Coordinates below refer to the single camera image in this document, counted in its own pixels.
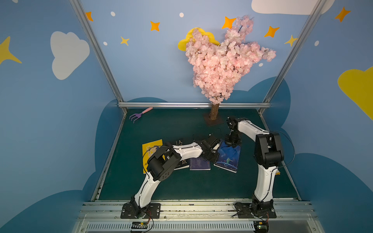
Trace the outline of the purple book yellow label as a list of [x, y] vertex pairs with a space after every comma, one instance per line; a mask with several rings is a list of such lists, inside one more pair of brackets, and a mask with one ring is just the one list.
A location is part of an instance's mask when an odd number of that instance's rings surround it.
[[203, 158], [191, 158], [189, 162], [189, 170], [191, 171], [208, 171], [211, 170], [210, 162]]

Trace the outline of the blue little prince book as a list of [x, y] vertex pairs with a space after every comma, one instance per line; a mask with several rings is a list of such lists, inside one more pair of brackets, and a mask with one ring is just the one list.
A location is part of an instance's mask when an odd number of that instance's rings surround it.
[[225, 143], [225, 141], [220, 142], [220, 147], [218, 148], [218, 159], [214, 163], [214, 166], [233, 172], [237, 173], [238, 171], [238, 163], [239, 163], [239, 157], [228, 157], [223, 151], [222, 151], [222, 145]]

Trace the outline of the black portrait cover book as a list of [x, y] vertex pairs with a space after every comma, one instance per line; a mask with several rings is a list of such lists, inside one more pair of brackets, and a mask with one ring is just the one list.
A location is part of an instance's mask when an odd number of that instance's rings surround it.
[[[176, 145], [175, 147], [176, 147], [177, 150], [183, 150], [183, 149], [187, 148], [186, 146], [182, 146], [182, 145], [180, 145], [180, 146]], [[171, 156], [172, 156], [171, 152], [169, 152], [168, 155], [167, 155], [167, 158], [170, 160]], [[174, 170], [180, 170], [180, 169], [186, 169], [186, 168], [189, 168], [189, 160], [179, 161], [179, 163], [174, 166]]]

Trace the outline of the blue microfibre cloth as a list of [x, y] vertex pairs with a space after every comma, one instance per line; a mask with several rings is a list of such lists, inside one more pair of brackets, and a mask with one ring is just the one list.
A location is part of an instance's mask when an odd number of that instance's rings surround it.
[[224, 143], [221, 149], [228, 157], [239, 157], [241, 153], [240, 145], [234, 147]]

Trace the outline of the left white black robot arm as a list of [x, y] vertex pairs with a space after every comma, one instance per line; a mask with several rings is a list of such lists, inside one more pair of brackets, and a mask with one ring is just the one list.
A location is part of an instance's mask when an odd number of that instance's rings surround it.
[[219, 140], [213, 136], [182, 146], [169, 143], [160, 147], [154, 146], [155, 152], [147, 160], [145, 180], [131, 198], [131, 205], [137, 209], [148, 206], [160, 182], [170, 177], [179, 162], [199, 157], [210, 162], [216, 161], [219, 146]]

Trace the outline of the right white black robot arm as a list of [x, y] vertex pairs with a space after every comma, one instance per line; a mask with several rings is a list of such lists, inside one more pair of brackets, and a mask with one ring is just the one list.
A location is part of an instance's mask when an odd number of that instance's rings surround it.
[[255, 142], [254, 159], [258, 164], [258, 177], [250, 210], [272, 209], [275, 175], [284, 160], [279, 133], [264, 130], [244, 118], [228, 117], [226, 123], [230, 129], [225, 138], [226, 145], [233, 148], [241, 146], [242, 134]]

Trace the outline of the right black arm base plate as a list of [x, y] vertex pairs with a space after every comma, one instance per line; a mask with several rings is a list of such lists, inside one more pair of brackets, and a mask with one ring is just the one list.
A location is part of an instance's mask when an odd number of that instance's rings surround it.
[[240, 203], [234, 204], [239, 218], [277, 218], [273, 203]]

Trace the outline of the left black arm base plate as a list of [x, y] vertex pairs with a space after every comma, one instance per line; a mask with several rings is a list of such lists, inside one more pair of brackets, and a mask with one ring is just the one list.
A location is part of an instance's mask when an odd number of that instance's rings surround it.
[[144, 208], [138, 208], [136, 203], [125, 203], [122, 206], [120, 218], [121, 219], [143, 219], [149, 218], [159, 219], [160, 218], [160, 203], [151, 203]]

